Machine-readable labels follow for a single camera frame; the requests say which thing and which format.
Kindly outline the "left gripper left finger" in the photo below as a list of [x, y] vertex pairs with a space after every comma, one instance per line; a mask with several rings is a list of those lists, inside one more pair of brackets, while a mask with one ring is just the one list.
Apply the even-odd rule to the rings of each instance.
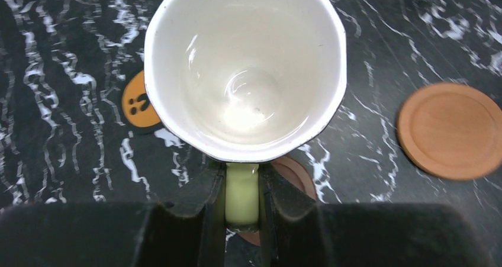
[[225, 176], [211, 165], [165, 202], [10, 207], [1, 265], [223, 266]]

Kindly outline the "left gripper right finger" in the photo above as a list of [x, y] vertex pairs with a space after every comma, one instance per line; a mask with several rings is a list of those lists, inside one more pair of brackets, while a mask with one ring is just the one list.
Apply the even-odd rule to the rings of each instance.
[[274, 167], [259, 168], [263, 266], [493, 266], [453, 208], [428, 203], [324, 204]]

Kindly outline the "dark brown coaster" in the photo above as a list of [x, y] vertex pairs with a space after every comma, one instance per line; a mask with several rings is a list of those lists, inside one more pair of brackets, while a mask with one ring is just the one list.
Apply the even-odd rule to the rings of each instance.
[[317, 201], [316, 189], [307, 170], [283, 156], [269, 163], [227, 164], [227, 227], [249, 243], [260, 245], [260, 219], [266, 210], [277, 217], [298, 220]]

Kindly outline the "small orange coaster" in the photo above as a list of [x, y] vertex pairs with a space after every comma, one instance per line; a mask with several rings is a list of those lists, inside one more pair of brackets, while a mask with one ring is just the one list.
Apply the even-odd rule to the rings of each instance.
[[147, 134], [162, 126], [146, 93], [143, 70], [127, 81], [119, 105], [125, 123], [139, 133]]

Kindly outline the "green mug front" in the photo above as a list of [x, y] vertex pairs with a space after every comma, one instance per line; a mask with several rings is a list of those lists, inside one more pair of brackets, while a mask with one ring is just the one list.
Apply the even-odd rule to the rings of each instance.
[[144, 83], [163, 125], [227, 168], [225, 218], [258, 230], [258, 175], [318, 136], [347, 87], [346, 32], [330, 0], [163, 0]]

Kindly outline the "orange wooden coaster front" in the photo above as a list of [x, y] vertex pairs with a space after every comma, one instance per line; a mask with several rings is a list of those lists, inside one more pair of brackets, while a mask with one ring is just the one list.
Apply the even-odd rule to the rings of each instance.
[[501, 166], [501, 108], [467, 85], [417, 90], [400, 108], [397, 136], [416, 166], [440, 178], [472, 180]]

